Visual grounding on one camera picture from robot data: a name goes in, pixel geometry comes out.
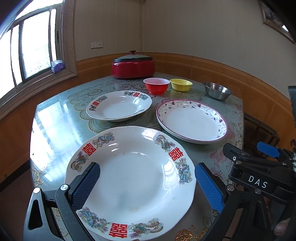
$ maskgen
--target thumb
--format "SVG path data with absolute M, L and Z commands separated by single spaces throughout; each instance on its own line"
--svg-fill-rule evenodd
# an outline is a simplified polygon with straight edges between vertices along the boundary
M 287 218 L 286 220 L 283 220 L 280 223 L 278 223 L 274 228 L 274 234 L 276 236 L 282 236 L 287 229 L 289 221 L 290 221 L 290 218 Z

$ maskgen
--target framed picture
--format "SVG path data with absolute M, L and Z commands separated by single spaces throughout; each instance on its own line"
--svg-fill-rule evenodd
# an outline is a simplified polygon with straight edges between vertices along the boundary
M 273 11 L 271 11 L 263 2 L 261 2 L 260 0 L 258 2 L 262 13 L 263 23 L 272 27 L 273 29 L 284 35 L 293 44 L 295 44 L 292 36 L 288 32 L 282 21 L 279 19 L 279 17 Z

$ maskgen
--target plate rim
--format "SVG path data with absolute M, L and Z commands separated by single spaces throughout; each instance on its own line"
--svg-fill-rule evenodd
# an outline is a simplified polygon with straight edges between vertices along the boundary
M 199 102 L 199 101 L 196 101 L 196 100 L 189 100 L 189 99 L 173 99 L 173 100 L 167 100 L 167 101 L 165 101 L 165 102 L 162 102 L 162 103 L 156 108 L 156 117 L 157 117 L 157 119 L 158 119 L 160 122 L 161 122 L 161 119 L 160 119 L 160 115 L 158 114 L 158 110 L 160 109 L 160 107 L 163 106 L 165 103 L 172 102 L 172 101 L 178 101 L 178 100 L 185 100 L 185 101 L 196 102 L 196 103 L 203 104 L 203 105 L 205 105 L 205 106 L 211 108 L 212 110 L 214 110 L 215 112 L 217 112 L 217 113 L 221 116 L 221 118 L 223 119 L 223 121 L 225 122 L 225 124 L 226 124 L 226 132 L 225 132 L 225 134 L 224 134 L 222 137 L 220 137 L 219 139 L 215 139 L 215 140 L 211 140 L 211 141 L 202 141 L 202 140 L 196 140 L 196 139 L 191 139 L 191 138 L 188 138 L 188 137 L 182 136 L 182 135 L 180 135 L 179 133 L 172 131 L 170 128 L 167 127 L 167 125 L 165 125 L 164 123 L 162 123 L 162 124 L 163 124 L 168 130 L 170 130 L 172 133 L 174 133 L 174 134 L 176 134 L 176 135 L 178 135 L 178 136 L 180 136 L 180 137 L 182 137 L 182 138 L 185 138 L 185 139 L 191 140 L 191 141 L 195 141 L 195 142 L 203 142 L 203 143 L 217 142 L 217 141 L 223 139 L 223 138 L 228 134 L 228 130 L 229 130 L 229 129 L 228 129 L 228 125 L 227 125 L 227 122 L 226 122 L 225 118 L 224 118 L 224 117 L 223 117 L 223 116 L 222 116 L 217 110 L 215 110 L 213 107 L 211 107 L 211 106 L 209 106 L 209 105 L 207 105 L 207 104 L 201 103 L 201 102 Z
M 82 143 L 81 146 L 80 146 L 80 147 L 74 152 L 74 154 L 72 155 L 71 159 L 69 160 L 69 163 L 68 163 L 68 165 L 67 165 L 67 170 L 68 170 L 69 166 L 71 165 L 71 160 L 72 160 L 72 158 L 73 158 L 74 156 L 76 156 L 76 154 L 82 149 L 82 147 L 83 147 L 86 143 L 90 142 L 90 141 L 91 141 L 92 139 L 94 139 L 95 137 L 97 137 L 97 136 L 99 136 L 99 135 L 102 135 L 103 132 L 108 133 L 108 132 L 112 132 L 113 129 L 123 129 L 123 128 L 130 128 L 130 127 L 132 127 L 132 128 L 140 128 L 140 129 L 153 129 L 153 130 L 157 131 L 157 134 L 156 134 L 156 135 L 164 135 L 166 138 L 170 138 L 172 141 L 175 142 L 175 144 L 178 144 L 180 147 L 182 147 L 182 149 L 183 149 L 183 150 L 185 151 L 185 153 L 186 153 L 186 156 L 187 156 L 187 157 L 189 158 L 189 160 L 192 162 L 192 166 L 193 166 L 193 168 L 195 168 L 195 165 L 194 165 L 192 159 L 190 158 L 190 156 L 188 155 L 188 153 L 186 152 L 186 150 L 184 149 L 184 147 L 183 147 L 183 146 L 182 146 L 177 140 L 173 139 L 171 136 L 169 136 L 168 134 L 164 133 L 163 131 L 156 130 L 156 129 L 154 129 L 154 128 L 143 127 L 143 126 L 117 126 L 117 127 L 113 127 L 113 128 L 106 129 L 106 130 L 104 130 L 104 131 L 102 131 L 102 132 L 100 132 L 100 133 L 97 133 L 96 135 L 94 135 L 93 137 L 89 138 L 89 139 L 86 140 L 84 143 Z M 65 174 L 64 183 L 67 183 L 67 182 L 66 182 L 66 175 L 67 175 L 67 171 L 66 171 L 66 174 Z M 166 230 L 165 232 L 163 232 L 163 233 L 160 232 L 160 234 L 158 233 L 157 236 L 156 236 L 156 237 L 153 237 L 152 239 L 158 238 L 158 237 L 160 237 L 160 236 L 162 236 L 162 235 L 168 233 L 168 232 L 169 232 L 170 230 L 172 230 L 172 229 L 176 226 L 176 224 L 177 224 L 177 223 L 178 223 L 178 222 L 179 222 L 179 221 L 180 221 L 180 220 L 186 215 L 186 213 L 188 212 L 188 210 L 189 210 L 190 207 L 192 206 L 192 203 L 193 203 L 193 200 L 194 200 L 194 197 L 195 197 L 195 190 L 196 190 L 196 184 L 197 184 L 197 181 L 196 181 L 196 177 L 195 177 L 195 175 L 194 175 L 194 172 L 192 172 L 192 182 L 194 183 L 194 188 L 193 188 L 192 194 L 187 194 L 188 197 L 186 198 L 187 200 L 189 200 L 190 205 L 188 205 L 188 207 L 185 208 L 185 210 L 182 212 L 183 215 L 182 215 L 180 218 L 177 218 L 177 219 L 173 222 L 173 225 L 170 225 L 170 226 L 167 228 L 167 230 Z M 96 235 L 105 238 L 104 235 L 99 234 L 99 233 L 96 233 L 96 232 L 93 231 L 93 230 L 91 230 L 91 231 L 94 232 Z M 118 239 L 113 238 L 113 237 L 108 237 L 108 238 L 109 238 L 108 240 L 118 240 Z M 150 237 L 145 237 L 145 236 L 144 236 L 141 240 L 150 240 L 150 239 L 151 239 Z M 134 240 L 134 239 L 133 239 L 133 238 L 128 238 L 128 237 L 127 237 L 127 238 L 125 238 L 125 240 Z
M 126 91 L 130 91 L 130 92 L 138 92 L 138 93 L 140 93 L 140 94 L 147 95 L 147 94 L 145 94 L 145 93 L 143 93 L 143 92 L 140 92 L 140 91 L 134 91 L 134 90 L 126 90 Z M 109 92 L 109 93 L 106 93 L 106 94 L 103 94 L 103 95 L 97 96 L 96 98 L 94 98 L 94 100 L 97 99 L 97 98 L 99 98 L 99 97 L 101 97 L 101 96 L 109 95 L 109 94 L 111 94 L 111 93 L 115 93 L 115 92 L 126 92 L 126 91 L 125 91 L 125 90 L 122 90 L 122 91 L 112 91 L 112 92 Z M 148 98 L 150 99 L 150 102 L 151 102 L 150 105 L 148 106 L 148 108 L 146 108 L 146 109 L 144 109 L 144 110 L 142 110 L 142 111 L 140 111 L 140 112 L 136 112 L 136 113 L 134 113 L 134 114 L 132 114 L 132 115 L 126 115 L 126 116 L 119 117 L 119 118 L 103 118 L 103 119 L 98 119 L 98 118 L 92 117 L 92 116 L 89 114 L 89 112 L 88 112 L 88 108 L 89 108 L 89 106 L 91 105 L 91 103 L 92 103 L 94 100 L 91 101 L 91 102 L 87 105 L 87 107 L 86 107 L 86 109 L 85 109 L 85 112 L 86 112 L 91 118 L 96 119 L 96 120 L 101 120 L 101 121 L 118 121 L 118 120 L 121 120 L 121 119 L 132 118 L 132 117 L 134 117 L 134 116 L 136 116 L 136 115 L 139 115 L 139 114 L 145 112 L 146 110 L 148 110 L 148 109 L 150 108 L 150 106 L 152 105 L 152 99 L 151 99 L 151 97 L 150 97 L 149 95 L 147 95 L 147 96 L 148 96 Z

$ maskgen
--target pot lid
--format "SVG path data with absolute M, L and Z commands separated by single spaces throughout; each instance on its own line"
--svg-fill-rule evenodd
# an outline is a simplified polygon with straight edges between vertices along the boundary
M 153 60 L 152 57 L 142 54 L 135 54 L 135 50 L 130 51 L 131 54 L 124 55 L 113 60 L 113 62 L 127 62 L 127 61 L 143 61 L 143 60 Z

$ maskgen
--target table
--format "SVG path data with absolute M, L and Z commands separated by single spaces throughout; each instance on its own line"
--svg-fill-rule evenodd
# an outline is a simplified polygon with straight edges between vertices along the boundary
M 176 78 L 161 73 L 155 73 L 154 76 L 165 79 Z M 169 85 L 163 95 L 150 95 L 151 107 L 143 114 L 127 121 L 113 123 L 92 119 L 86 114 L 88 103 L 97 96 L 120 90 L 149 94 L 143 79 L 119 80 L 108 76 L 64 91 L 37 106 L 30 144 L 34 187 L 40 187 L 44 191 L 58 189 L 64 183 L 66 168 L 76 150 L 86 140 L 103 130 L 116 126 L 137 125 L 161 130 L 168 134 L 156 119 L 157 106 L 168 99 L 197 100 L 213 107 L 225 118 L 229 127 L 228 134 L 222 141 L 215 144 L 193 144 L 168 135 L 184 147 L 194 165 L 204 162 L 225 184 L 232 183 L 229 180 L 229 173 L 233 162 L 223 155 L 222 147 L 229 142 L 242 149 L 244 114 L 241 99 L 230 96 L 224 102 L 214 100 L 206 96 L 201 83 L 193 81 L 193 86 L 188 92 L 175 91 Z M 54 208 L 53 212 L 65 240 L 72 240 L 58 209 Z M 218 212 L 211 209 L 200 186 L 196 185 L 193 204 L 189 211 L 172 230 L 154 240 L 199 240 L 217 215 Z M 92 235 L 95 240 L 105 240 L 95 233 Z

